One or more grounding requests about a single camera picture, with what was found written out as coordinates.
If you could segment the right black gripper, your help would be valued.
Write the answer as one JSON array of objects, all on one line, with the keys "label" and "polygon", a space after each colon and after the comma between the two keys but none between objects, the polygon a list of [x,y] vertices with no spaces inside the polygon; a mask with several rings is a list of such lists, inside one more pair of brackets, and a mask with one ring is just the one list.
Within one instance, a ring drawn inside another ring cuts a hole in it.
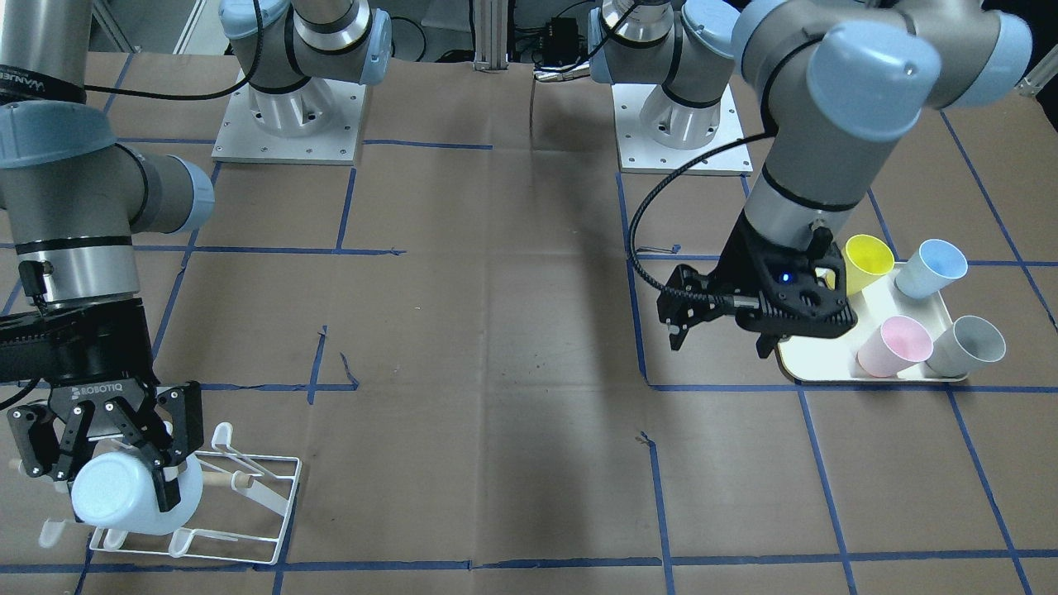
[{"label": "right black gripper", "polygon": [[[51,387],[136,381],[120,398],[120,431],[147,464],[159,512],[181,503],[177,479],[165,475],[204,443],[202,389],[189,381],[156,394],[154,359],[141,300],[26,312],[2,318],[2,381],[43,380]],[[8,411],[29,477],[73,481],[91,459],[91,404],[76,404],[55,434],[45,404]]]}]

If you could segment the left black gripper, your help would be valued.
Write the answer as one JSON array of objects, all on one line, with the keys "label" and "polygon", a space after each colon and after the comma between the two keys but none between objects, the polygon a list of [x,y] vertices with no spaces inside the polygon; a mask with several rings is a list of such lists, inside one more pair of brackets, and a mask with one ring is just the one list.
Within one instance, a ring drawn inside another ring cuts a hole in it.
[{"label": "left black gripper", "polygon": [[[707,293],[710,278],[678,264],[657,298],[657,315],[680,350],[690,329],[703,321],[734,315],[738,327],[759,333],[756,351],[766,359],[784,336],[835,339],[856,326],[846,294],[846,269],[827,226],[811,229],[804,251],[767,240],[741,214],[715,268],[719,293]],[[758,298],[737,308],[730,294]]]}]

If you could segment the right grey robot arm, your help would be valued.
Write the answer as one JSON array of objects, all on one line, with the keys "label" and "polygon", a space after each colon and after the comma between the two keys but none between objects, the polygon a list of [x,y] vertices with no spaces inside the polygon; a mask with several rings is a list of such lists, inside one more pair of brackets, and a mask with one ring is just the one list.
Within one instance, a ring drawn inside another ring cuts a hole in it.
[{"label": "right grey robot arm", "polygon": [[[203,443],[197,382],[161,396],[136,275],[136,233],[203,226],[214,186],[199,167],[118,142],[86,102],[87,1],[2,4],[2,208],[33,309],[2,318],[2,380],[30,477],[83,485],[101,437],[135,450],[158,512],[193,500],[178,469]],[[393,19],[366,1],[223,1],[241,62],[217,159],[351,159],[358,98],[384,79]]]}]

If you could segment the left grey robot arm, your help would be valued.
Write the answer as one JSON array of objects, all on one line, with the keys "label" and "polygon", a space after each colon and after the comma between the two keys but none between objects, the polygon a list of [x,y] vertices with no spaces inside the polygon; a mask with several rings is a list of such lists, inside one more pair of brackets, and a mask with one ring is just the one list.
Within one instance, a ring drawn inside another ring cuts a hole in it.
[{"label": "left grey robot arm", "polygon": [[1005,97],[1027,71],[1029,25],[979,1],[604,1],[592,10],[592,79],[658,84],[678,107],[714,112],[733,74],[756,91],[771,139],[717,267],[653,278],[679,350],[691,328],[731,315],[766,358],[787,336],[838,338],[857,323],[834,236],[926,108]]}]

